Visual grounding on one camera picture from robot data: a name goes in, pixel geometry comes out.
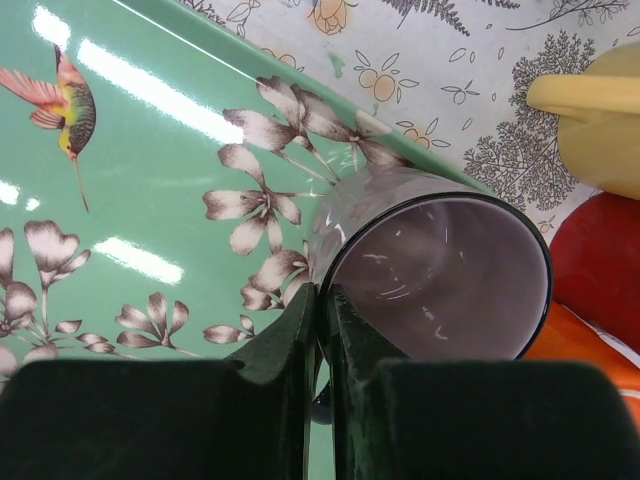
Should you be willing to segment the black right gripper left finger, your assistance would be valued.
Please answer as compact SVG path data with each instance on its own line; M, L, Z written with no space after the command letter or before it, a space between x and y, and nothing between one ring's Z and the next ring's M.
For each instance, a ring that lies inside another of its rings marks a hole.
M313 286L222 360L37 361L1 394L5 479L303 479Z

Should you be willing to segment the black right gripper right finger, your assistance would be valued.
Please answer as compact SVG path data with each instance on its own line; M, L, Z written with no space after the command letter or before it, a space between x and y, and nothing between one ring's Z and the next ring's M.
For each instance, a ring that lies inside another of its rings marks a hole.
M635 479L639 433L585 363L423 362L327 298L340 479Z

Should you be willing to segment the lilac mug black handle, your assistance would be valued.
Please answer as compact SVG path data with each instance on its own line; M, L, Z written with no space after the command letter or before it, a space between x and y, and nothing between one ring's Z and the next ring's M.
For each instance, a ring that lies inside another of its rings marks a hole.
M318 202L308 240L321 314L339 288L413 359L515 360L549 314L553 270L539 230L451 179L409 167L353 173Z

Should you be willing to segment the orange mug black handle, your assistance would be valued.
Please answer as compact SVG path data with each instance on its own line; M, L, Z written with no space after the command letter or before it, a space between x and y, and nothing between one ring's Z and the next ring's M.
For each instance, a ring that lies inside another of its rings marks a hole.
M523 358L587 362L601 369L623 397L639 402L639 355L556 302Z

